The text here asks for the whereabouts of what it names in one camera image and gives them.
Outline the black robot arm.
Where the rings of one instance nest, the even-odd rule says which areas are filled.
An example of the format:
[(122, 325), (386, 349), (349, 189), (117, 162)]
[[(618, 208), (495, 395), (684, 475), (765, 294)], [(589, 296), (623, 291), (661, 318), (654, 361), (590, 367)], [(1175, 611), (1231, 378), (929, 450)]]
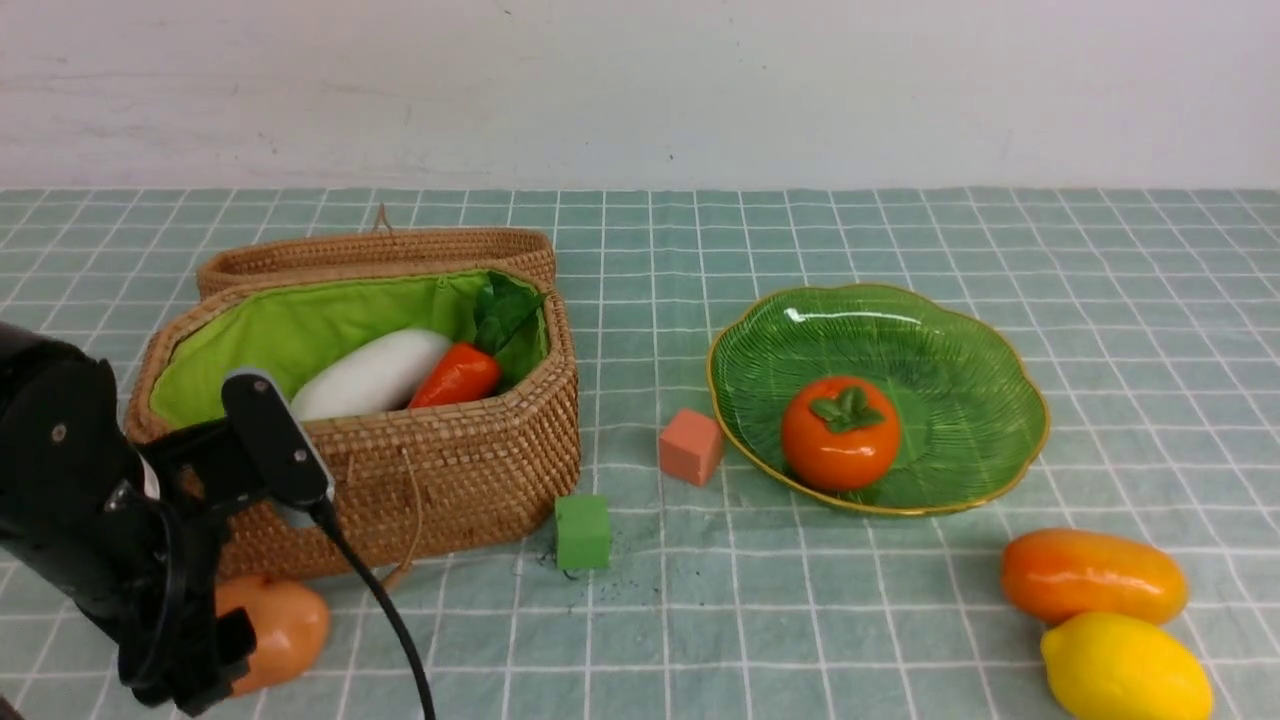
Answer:
[(1, 374), (3, 548), (115, 644), (143, 706), (197, 717), (228, 700), (256, 635), (216, 607), (227, 519), (125, 438), (108, 361), (4, 323)]

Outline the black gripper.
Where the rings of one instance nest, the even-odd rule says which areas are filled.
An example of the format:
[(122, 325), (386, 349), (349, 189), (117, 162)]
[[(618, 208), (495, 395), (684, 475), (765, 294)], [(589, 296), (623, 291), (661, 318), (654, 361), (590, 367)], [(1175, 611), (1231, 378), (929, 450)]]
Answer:
[(198, 716), (246, 675), (257, 638), (215, 584), (230, 516), (260, 496), (225, 420), (142, 446), (108, 416), (60, 420), (60, 587), (142, 705)]

